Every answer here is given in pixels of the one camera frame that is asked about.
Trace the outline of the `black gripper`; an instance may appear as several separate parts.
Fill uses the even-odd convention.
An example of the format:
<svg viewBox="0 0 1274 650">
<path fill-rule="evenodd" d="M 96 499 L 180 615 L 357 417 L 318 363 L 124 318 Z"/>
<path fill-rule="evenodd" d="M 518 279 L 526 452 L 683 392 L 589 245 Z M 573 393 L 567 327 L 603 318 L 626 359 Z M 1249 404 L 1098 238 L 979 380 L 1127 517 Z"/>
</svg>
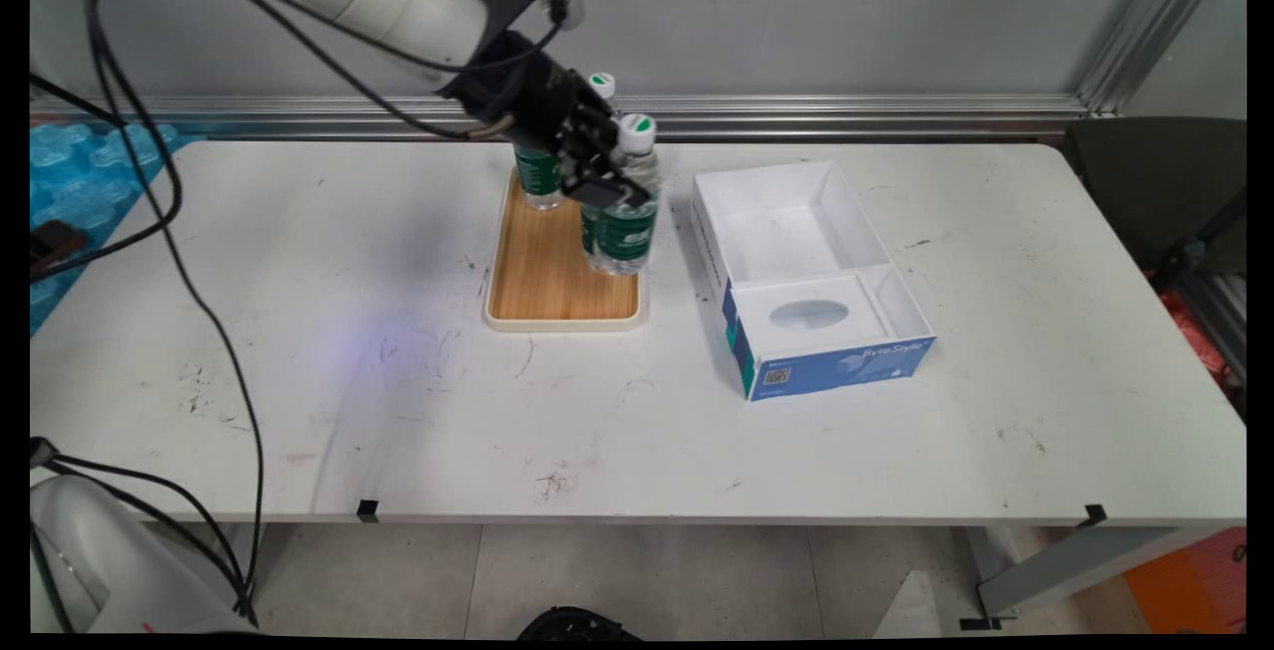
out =
<svg viewBox="0 0 1274 650">
<path fill-rule="evenodd" d="M 457 74 L 440 94 L 482 124 L 513 117 L 510 141 L 561 154 L 561 192 L 590 206 L 643 206 L 657 192 L 657 127 L 618 127 L 613 110 L 578 71 L 519 32 L 497 34 L 474 62 L 527 54 L 507 68 Z"/>
</svg>

